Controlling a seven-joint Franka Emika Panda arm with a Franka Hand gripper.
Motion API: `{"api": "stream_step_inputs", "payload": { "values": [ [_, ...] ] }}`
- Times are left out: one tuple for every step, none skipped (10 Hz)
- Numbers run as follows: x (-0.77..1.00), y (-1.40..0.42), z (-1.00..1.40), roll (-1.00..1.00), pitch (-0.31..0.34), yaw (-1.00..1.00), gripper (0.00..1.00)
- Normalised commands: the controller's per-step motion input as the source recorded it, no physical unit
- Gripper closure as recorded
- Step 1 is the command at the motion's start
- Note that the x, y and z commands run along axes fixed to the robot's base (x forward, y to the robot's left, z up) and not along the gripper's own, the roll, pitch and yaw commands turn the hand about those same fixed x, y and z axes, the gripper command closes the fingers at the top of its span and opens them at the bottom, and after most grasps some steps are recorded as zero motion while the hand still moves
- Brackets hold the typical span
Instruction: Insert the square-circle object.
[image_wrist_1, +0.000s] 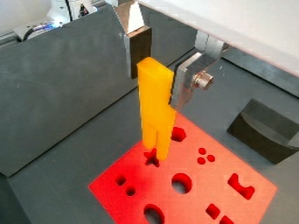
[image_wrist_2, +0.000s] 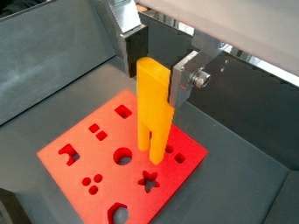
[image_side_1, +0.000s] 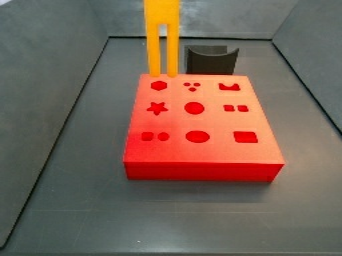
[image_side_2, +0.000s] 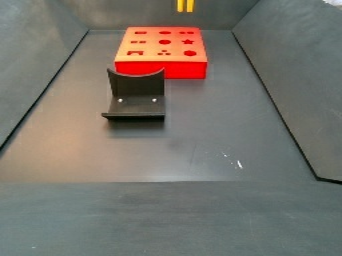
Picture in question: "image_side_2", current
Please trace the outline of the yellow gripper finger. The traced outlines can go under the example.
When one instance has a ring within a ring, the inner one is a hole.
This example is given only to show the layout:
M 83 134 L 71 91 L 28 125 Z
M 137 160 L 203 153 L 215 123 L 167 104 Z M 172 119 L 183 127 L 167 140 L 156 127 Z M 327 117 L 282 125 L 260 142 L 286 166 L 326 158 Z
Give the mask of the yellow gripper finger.
M 194 11 L 194 0 L 187 0 L 186 10 L 187 10 L 187 12 Z
M 184 11 L 184 0 L 176 0 L 176 10 L 177 12 Z

